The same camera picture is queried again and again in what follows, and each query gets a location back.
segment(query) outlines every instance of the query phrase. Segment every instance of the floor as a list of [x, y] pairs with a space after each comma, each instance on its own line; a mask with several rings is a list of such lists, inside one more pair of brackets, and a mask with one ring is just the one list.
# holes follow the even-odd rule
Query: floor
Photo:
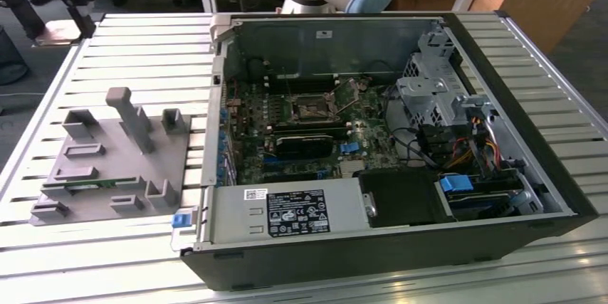
[[[110, 0], [97, 0], [93, 13], [198, 11], [195, 4], [175, 6], [171, 0], [127, 0], [117, 8]], [[59, 1], [35, 8], [45, 21], [65, 19], [67, 14]], [[0, 25], [5, 27], [30, 73], [15, 83], [0, 86], [0, 95], [9, 93], [43, 93], [57, 72], [66, 48], [31, 48], [21, 27], [7, 9], [0, 9]], [[608, 0], [595, 0], [589, 11], [554, 48], [550, 56], [573, 86], [590, 105], [608, 119]], [[3, 167], [41, 96], [0, 97], [0, 169]]]

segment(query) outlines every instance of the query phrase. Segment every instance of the motherboard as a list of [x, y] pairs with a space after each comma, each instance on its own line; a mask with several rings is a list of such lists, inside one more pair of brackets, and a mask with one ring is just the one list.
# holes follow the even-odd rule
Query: motherboard
[[383, 119], [386, 88], [365, 76], [234, 80], [226, 108], [235, 183], [349, 178], [398, 166]]

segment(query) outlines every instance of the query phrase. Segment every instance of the white table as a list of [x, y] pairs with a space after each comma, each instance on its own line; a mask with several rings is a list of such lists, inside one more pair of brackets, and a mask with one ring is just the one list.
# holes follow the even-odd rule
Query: white table
[[0, 302], [487, 304], [608, 295], [606, 124], [510, 20], [458, 16], [601, 213], [597, 220], [498, 261], [231, 293], [206, 289], [171, 252], [170, 216], [29, 226], [29, 209], [65, 136], [58, 122], [67, 108], [117, 117], [102, 106], [113, 86], [130, 87], [131, 101], [147, 115], [165, 107], [193, 115], [182, 206], [198, 202], [210, 16], [106, 15], [94, 37], [70, 49], [0, 174]]

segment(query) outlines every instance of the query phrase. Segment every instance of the barcode sticker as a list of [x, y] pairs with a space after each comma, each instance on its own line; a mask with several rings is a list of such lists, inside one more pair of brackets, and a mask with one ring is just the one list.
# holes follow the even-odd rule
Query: barcode sticker
[[266, 199], [267, 189], [245, 189], [245, 201]]

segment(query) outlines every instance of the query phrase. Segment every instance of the white label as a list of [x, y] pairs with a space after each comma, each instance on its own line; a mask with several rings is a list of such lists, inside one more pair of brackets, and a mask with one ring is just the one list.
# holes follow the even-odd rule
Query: white label
[[315, 32], [317, 39], [330, 38], [330, 37], [333, 37], [333, 31], [317, 31]]
[[245, 201], [266, 199], [267, 189], [245, 189]]

